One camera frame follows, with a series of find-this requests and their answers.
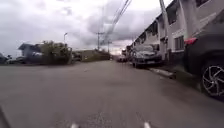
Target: tire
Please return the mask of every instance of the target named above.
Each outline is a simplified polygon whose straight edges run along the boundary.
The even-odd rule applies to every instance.
[[[206,95],[224,99],[224,61],[208,61],[201,71],[201,90]]]
[[[135,64],[135,68],[140,69],[141,68],[141,65]]]
[[[135,62],[132,62],[132,66],[134,67],[134,68],[139,68],[140,66],[137,64],[137,63],[135,63]]]

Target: asphalt road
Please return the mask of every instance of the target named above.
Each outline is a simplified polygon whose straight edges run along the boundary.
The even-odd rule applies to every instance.
[[[111,61],[0,67],[0,106],[11,128],[224,127],[223,103]]]

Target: road marking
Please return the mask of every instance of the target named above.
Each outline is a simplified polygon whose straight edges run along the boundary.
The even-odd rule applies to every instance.
[[[151,128],[151,126],[149,125],[148,122],[145,122],[145,123],[144,123],[144,128]]]
[[[76,123],[73,123],[71,128],[79,128],[79,126]]]

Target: building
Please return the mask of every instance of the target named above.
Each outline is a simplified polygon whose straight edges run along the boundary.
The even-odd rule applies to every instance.
[[[172,32],[171,44],[167,44],[164,20],[160,14],[132,46],[160,44],[163,59],[168,49],[172,53],[181,53],[184,51],[184,40],[203,31],[224,9],[223,5],[223,0],[173,0],[166,8]]]
[[[26,44],[26,43],[23,43],[19,47],[19,50],[22,51],[22,56],[24,56],[24,57],[32,56],[33,53],[41,52],[40,48],[37,45]]]

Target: cloudy sky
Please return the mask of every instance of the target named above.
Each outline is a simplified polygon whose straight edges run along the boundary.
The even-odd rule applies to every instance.
[[[172,0],[164,0],[168,5]],[[96,48],[98,31],[106,31],[125,0],[0,0],[0,52],[18,56],[23,42],[63,42],[73,49]],[[159,0],[132,0],[110,36],[117,53],[160,13]]]

